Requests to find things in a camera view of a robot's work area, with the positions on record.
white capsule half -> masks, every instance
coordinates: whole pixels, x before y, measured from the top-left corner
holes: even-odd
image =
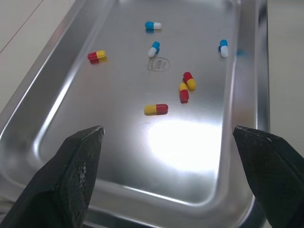
[[[222,46],[220,48],[220,53],[223,57],[227,57],[228,56],[228,46]]]
[[[162,24],[158,23],[158,22],[154,22],[153,28],[154,29],[161,29],[162,28]]]
[[[157,52],[157,49],[154,47],[151,47],[150,50],[148,51],[148,56],[153,57],[156,52]]]

tile grout line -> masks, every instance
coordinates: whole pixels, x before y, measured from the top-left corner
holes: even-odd
[[[13,35],[13,37],[8,41],[8,43],[4,46],[4,48],[2,48],[1,52],[7,47],[7,45],[11,42],[11,40],[15,37],[15,35],[20,31],[20,29],[24,26],[24,24],[28,21],[28,19],[33,15],[33,13],[36,11],[36,9],[40,6],[40,4],[43,2],[44,0],[41,0],[41,2],[37,5],[37,7],[33,10],[33,12],[29,15],[29,17],[25,20],[25,22],[21,25],[21,27],[17,30],[17,32]]]

yellow capsule half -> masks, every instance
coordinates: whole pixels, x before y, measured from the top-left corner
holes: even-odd
[[[184,89],[187,90],[187,85],[185,83],[180,83],[180,91]]]
[[[101,50],[101,51],[97,51],[96,52],[97,58],[104,58],[105,55],[105,51]]]

stainless steel tray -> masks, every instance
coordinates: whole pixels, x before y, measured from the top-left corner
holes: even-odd
[[[0,194],[15,200],[76,131],[105,136],[87,224],[258,226],[231,136],[268,130],[267,24],[258,0],[76,0],[1,113]],[[163,24],[150,33],[144,23]],[[227,39],[230,56],[218,46]],[[147,52],[154,41],[157,58]],[[107,60],[86,55],[104,49]],[[152,61],[162,61],[154,68]],[[188,104],[178,86],[190,71]],[[167,115],[145,116],[166,103]]]

embossed logo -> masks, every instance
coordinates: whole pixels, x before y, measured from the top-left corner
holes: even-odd
[[[165,58],[152,57],[148,64],[148,70],[163,72],[170,68],[170,63]]]

